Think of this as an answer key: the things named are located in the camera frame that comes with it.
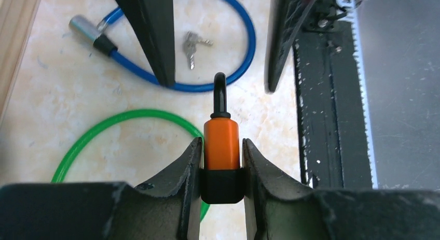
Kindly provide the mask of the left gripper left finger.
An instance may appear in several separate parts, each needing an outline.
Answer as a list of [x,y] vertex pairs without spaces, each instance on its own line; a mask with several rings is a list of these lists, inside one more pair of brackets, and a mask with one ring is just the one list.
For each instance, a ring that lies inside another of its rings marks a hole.
[[198,239],[202,139],[147,181],[1,187],[1,239]]

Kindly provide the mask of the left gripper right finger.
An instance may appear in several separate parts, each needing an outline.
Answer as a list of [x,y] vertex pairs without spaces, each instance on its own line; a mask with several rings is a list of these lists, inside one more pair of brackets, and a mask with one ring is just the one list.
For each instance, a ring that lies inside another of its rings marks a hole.
[[248,239],[439,239],[439,193],[313,189],[243,140]]

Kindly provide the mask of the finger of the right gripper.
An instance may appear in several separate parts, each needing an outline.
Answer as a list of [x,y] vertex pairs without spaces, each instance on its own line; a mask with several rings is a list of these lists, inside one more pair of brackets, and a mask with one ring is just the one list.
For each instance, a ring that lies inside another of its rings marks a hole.
[[265,89],[276,91],[294,39],[317,0],[270,0]]
[[115,0],[128,19],[158,83],[175,84],[173,0]]

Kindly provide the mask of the green cable lock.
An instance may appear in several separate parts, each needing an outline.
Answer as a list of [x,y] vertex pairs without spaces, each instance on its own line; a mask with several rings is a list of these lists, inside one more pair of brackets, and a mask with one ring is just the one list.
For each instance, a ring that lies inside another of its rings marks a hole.
[[64,155],[63,159],[59,163],[51,179],[51,182],[63,182],[71,165],[82,152],[82,150],[104,130],[119,123],[139,118],[156,118],[165,120],[180,126],[193,137],[203,138],[203,133],[196,126],[194,126],[191,122],[187,121],[181,116],[173,114],[171,112],[158,109],[134,109],[125,111],[104,119],[103,121],[92,126],[76,142],[74,142],[72,147],[67,151],[67,153]]

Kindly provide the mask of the blue lock keys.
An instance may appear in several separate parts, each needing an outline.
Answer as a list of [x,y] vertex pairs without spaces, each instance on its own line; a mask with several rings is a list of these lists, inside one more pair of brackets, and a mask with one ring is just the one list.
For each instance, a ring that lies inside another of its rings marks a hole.
[[203,44],[206,46],[212,46],[213,41],[199,36],[195,32],[188,31],[183,42],[183,51],[187,57],[188,67],[190,70],[195,68],[195,53],[197,51],[196,45]]

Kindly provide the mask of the orange padlock with keys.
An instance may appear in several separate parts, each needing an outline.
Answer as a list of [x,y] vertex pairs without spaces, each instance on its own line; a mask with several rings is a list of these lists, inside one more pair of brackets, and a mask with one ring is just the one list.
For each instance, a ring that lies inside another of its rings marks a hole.
[[201,198],[207,204],[235,204],[243,199],[245,191],[239,128],[227,111],[225,74],[217,73],[213,84],[213,112],[204,124]]

